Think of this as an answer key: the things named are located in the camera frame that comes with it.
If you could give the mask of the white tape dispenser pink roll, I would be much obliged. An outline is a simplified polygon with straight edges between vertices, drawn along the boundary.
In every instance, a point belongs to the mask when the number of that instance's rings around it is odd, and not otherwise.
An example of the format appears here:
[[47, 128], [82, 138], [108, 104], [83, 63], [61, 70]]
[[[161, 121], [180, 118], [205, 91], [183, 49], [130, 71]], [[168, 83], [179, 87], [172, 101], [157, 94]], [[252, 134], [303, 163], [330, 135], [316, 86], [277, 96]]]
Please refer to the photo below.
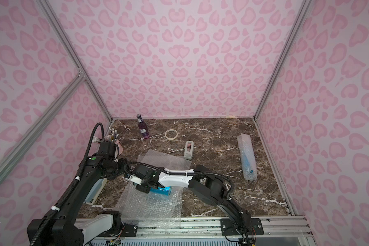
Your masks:
[[185, 144], [183, 156], [185, 159], [191, 160], [193, 158], [193, 153], [194, 153], [194, 142], [188, 140]]

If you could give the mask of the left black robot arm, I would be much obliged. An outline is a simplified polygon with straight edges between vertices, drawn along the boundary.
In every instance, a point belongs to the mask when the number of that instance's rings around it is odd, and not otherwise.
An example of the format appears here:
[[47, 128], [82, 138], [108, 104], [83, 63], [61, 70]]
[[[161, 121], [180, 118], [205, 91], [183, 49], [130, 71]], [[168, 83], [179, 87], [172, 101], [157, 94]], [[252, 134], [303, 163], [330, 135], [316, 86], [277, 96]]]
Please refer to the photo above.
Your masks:
[[101, 178], [113, 180], [124, 173], [123, 162], [118, 161], [117, 144], [103, 140], [98, 152], [89, 155], [96, 130], [102, 123], [97, 123], [89, 138], [85, 155], [69, 187], [60, 199], [41, 219], [34, 219], [27, 227], [31, 246], [82, 246], [86, 243], [82, 229], [75, 226], [79, 210], [94, 184]]

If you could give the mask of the blue glass bottle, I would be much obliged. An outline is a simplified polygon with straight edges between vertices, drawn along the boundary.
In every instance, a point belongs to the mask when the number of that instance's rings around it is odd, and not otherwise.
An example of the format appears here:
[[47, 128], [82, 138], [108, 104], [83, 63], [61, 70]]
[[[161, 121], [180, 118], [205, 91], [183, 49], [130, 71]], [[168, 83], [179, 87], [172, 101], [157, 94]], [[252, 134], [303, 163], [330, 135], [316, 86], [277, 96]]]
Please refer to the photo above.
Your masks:
[[164, 187], [164, 188], [158, 187], [157, 189], [151, 188], [150, 191], [156, 194], [170, 196], [172, 192], [172, 188], [171, 187]]

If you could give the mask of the blue bottle with label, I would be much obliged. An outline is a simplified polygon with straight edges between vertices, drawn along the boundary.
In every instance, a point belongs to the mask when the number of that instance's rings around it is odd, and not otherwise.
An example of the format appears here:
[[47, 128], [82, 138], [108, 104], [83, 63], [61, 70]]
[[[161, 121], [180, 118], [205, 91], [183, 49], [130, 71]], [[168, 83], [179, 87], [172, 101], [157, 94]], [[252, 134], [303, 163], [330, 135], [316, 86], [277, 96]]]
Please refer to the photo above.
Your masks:
[[255, 180], [256, 174], [253, 168], [253, 161], [248, 155], [244, 155], [242, 158], [244, 178], [246, 180]]

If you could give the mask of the bubble wrap sheet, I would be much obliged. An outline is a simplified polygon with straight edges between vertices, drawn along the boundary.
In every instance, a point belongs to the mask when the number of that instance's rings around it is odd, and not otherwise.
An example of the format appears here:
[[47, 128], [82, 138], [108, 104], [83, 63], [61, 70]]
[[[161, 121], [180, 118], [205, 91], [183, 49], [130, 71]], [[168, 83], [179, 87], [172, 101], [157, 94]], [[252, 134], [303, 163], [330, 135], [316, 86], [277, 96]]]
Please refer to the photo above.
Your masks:
[[257, 180], [257, 166], [251, 136], [241, 134], [237, 137], [240, 159], [243, 169], [244, 179], [248, 181]]
[[[138, 161], [171, 170], [187, 170], [191, 166], [191, 161], [183, 157], [155, 150], [148, 150], [144, 156], [140, 155]], [[149, 193], [144, 193], [128, 182], [114, 208], [119, 211], [124, 223], [167, 230], [180, 226], [182, 192], [181, 187], [169, 187], [151, 189]]]

